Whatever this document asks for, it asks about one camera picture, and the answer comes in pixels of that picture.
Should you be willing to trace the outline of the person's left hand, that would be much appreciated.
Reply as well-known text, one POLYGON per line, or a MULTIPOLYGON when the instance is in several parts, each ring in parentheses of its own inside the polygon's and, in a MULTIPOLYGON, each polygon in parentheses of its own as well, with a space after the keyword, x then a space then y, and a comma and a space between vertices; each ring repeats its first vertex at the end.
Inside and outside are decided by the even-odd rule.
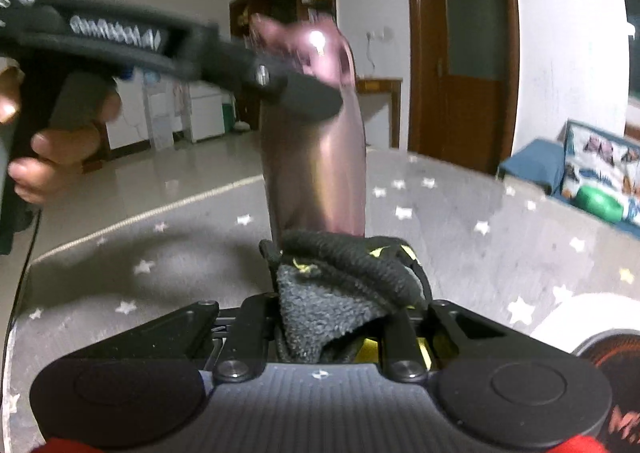
POLYGON ((15 193, 25 202, 42 206, 56 198, 82 173, 82 164, 101 147, 99 125, 114 121, 122 108, 114 78, 107 81, 107 91, 99 112, 77 130, 47 128, 30 140, 35 157, 15 158, 8 166, 15 193))

